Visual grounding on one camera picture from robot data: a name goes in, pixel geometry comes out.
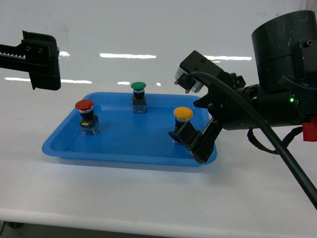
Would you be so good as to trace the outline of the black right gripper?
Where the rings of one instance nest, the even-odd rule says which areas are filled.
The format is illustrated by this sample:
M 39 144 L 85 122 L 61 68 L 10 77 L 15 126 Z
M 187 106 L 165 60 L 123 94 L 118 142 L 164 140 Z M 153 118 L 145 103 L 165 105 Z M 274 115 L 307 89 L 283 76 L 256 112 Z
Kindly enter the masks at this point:
M 271 127 L 300 125 L 301 117 L 295 109 L 295 104 L 290 102 L 290 93 L 266 93 L 260 86 L 252 85 L 236 90 L 237 94 Z M 208 87 L 205 96 L 193 102 L 197 108 L 208 109 L 212 117 L 203 131 L 194 128 L 190 120 L 175 120 L 174 131 L 168 135 L 184 146 L 198 164 L 210 164 L 217 158 L 215 141 L 222 131 L 258 128 L 258 123 L 253 122 L 247 112 L 231 97 L 225 95 L 214 86 Z

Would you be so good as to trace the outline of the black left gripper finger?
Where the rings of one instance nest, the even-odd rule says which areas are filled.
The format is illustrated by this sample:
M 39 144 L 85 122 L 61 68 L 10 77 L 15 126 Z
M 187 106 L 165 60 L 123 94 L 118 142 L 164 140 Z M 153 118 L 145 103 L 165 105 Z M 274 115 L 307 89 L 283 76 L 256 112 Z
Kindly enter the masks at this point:
M 18 46 L 0 46 L 1 68 L 28 72 L 32 88 L 59 90 L 59 48 L 55 37 L 23 31 Z

